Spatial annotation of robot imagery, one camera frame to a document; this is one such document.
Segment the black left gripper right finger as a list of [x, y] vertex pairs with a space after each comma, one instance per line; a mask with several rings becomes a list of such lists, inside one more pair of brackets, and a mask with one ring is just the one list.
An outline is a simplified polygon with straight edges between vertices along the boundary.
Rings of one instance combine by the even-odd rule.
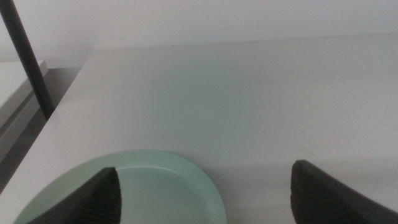
[[306, 160], [293, 164], [290, 189], [290, 207], [296, 223], [397, 223], [397, 212]]

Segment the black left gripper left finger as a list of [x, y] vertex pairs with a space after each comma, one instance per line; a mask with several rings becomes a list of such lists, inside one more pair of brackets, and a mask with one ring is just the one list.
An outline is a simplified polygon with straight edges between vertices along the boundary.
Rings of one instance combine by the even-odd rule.
[[30, 221], [33, 224], [121, 222], [121, 186], [113, 167], [100, 170], [58, 204]]

